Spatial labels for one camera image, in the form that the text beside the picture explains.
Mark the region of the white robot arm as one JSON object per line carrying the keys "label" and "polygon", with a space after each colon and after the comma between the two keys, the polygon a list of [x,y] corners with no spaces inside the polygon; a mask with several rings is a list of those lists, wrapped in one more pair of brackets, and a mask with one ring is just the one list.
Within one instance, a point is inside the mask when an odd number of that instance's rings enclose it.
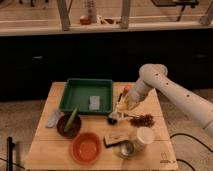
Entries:
{"label": "white robot arm", "polygon": [[155,88],[213,138],[213,103],[171,81],[167,74],[167,67],[163,64],[143,65],[138,80],[125,98],[127,109],[133,110]]}

